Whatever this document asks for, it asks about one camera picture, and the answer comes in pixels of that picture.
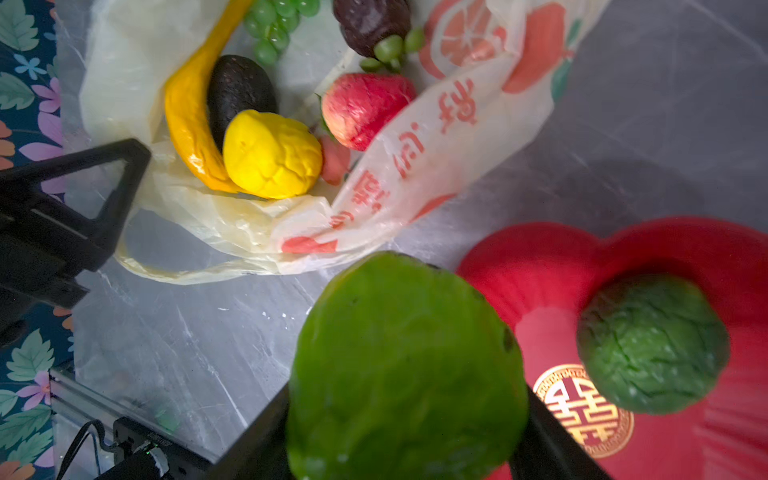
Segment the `red tray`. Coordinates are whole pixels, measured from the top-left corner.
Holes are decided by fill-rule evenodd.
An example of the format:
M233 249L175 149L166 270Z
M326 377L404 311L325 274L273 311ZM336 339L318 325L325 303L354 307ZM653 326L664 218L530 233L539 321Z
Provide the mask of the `red tray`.
M635 270L693 280L730 334L715 390L675 415L615 408L576 351L578 314L594 291ZM483 240L458 274L515 331L528 384L616 480L768 478L768 236L696 217L643 223L606 240L530 223Z

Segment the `blue flower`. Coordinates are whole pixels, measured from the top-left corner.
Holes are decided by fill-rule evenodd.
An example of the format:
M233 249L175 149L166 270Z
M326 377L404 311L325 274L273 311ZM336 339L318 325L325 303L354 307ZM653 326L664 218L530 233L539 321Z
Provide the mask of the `blue flower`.
M29 72L29 77L32 80L38 79L38 74L44 74L45 70L42 68L38 68L38 65L40 65L40 59L39 58L33 58L30 61L27 61L26 58L24 58L23 55L19 55L18 53L13 56L13 58L16 59L16 61L20 64L22 64L21 67L16 67L16 73L24 73L25 71Z

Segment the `wire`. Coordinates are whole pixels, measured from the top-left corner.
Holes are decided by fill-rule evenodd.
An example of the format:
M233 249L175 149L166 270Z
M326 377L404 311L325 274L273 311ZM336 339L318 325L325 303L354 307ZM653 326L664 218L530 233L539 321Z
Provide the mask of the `wire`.
M94 427L96 429L99 445L102 450L110 453L116 453L121 450L119 446L107 445L107 443L104 441L104 436L106 435L106 431L104 430L104 424L101 423L100 420L91 420L90 422L86 422L82 427L80 427L78 434L74 436L74 440L72 440L72 443L69 445L69 449L67 450L67 453L64 455L64 458L61 460L61 470L59 470L56 480L61 480L62 478L64 478L64 474L67 472L67 470L69 470L69 466L74 461L74 457L78 454L78 452L80 451L80 447L83 446L83 443L85 443L85 440L88 438L89 435L94 440L94 452L96 453L96 467L99 470L101 470L101 466L99 465L99 462L98 462L98 452L96 451L96 438L93 436L92 432L88 431L91 427Z

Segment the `yellow lemon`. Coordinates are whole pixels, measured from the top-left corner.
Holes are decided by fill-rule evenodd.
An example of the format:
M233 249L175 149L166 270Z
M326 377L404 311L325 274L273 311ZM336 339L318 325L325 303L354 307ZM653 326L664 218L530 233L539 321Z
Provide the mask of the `yellow lemon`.
M230 179L262 198L303 195L323 169L320 142L305 124L255 110L241 111L232 120L223 156Z

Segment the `bunch of green grapes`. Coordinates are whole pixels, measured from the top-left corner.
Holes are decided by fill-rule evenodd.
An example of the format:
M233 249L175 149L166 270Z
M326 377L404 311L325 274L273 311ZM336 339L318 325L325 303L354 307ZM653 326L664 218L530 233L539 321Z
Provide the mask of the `bunch of green grapes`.
M300 16L313 17L319 10L319 0L254 0L243 25L257 40L256 61L274 65L288 47L288 34L299 26Z

